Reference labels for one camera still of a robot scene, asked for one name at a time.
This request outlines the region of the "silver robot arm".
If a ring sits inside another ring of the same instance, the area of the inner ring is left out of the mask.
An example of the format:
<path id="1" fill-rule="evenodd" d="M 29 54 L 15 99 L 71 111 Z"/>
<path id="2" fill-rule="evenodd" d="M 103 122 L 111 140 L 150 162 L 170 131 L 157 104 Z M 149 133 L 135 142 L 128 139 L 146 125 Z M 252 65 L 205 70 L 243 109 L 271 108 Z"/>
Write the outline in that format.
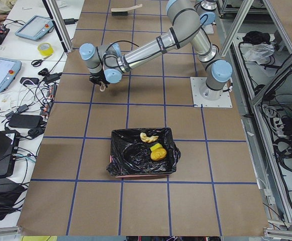
<path id="1" fill-rule="evenodd" d="M 215 22 L 217 1 L 216 0 L 203 0 L 197 8 L 197 13 L 200 16 L 200 22 L 203 26 L 210 25 Z"/>
<path id="2" fill-rule="evenodd" d="M 214 21 L 216 8 L 216 1 L 200 1 L 196 6 L 190 1 L 168 1 L 166 13 L 172 26 L 166 33 L 126 54 L 121 53 L 117 42 L 98 47 L 84 43 L 79 53 L 90 72 L 89 80 L 104 89 L 120 82 L 124 73 L 191 44 L 207 73 L 200 94 L 207 100 L 218 100 L 231 78 L 232 66 L 221 58 L 218 47 L 210 42 L 203 29 Z"/>

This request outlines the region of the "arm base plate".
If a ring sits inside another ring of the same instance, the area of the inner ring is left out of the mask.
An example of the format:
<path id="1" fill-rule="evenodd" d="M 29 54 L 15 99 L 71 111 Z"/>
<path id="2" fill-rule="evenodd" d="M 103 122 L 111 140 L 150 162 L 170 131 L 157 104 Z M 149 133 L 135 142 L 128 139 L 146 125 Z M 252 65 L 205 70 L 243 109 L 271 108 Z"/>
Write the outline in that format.
<path id="1" fill-rule="evenodd" d="M 227 84 L 222 90 L 211 90 L 206 85 L 206 77 L 191 77 L 191 90 L 194 107 L 232 108 Z"/>
<path id="2" fill-rule="evenodd" d="M 213 30 L 213 20 L 202 18 L 201 19 L 201 25 L 203 30 L 206 32 L 207 35 L 213 35 L 214 30 Z"/>

